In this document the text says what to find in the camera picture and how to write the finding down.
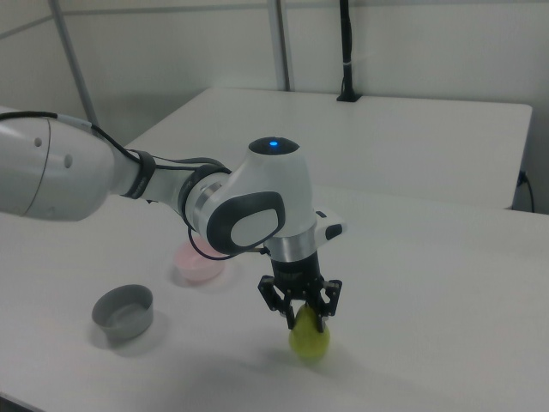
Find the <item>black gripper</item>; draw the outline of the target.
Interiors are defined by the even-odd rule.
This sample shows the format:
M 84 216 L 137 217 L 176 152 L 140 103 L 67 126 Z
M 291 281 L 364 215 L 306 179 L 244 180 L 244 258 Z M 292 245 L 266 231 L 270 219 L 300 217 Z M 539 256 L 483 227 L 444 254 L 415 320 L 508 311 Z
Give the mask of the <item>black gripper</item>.
M 336 313 L 342 281 L 323 280 L 316 252 L 295 262 L 272 260 L 271 266 L 274 276 L 263 276 L 257 286 L 268 308 L 283 316 L 292 330 L 296 324 L 292 300 L 316 304 L 317 331 L 324 333 L 326 320 Z

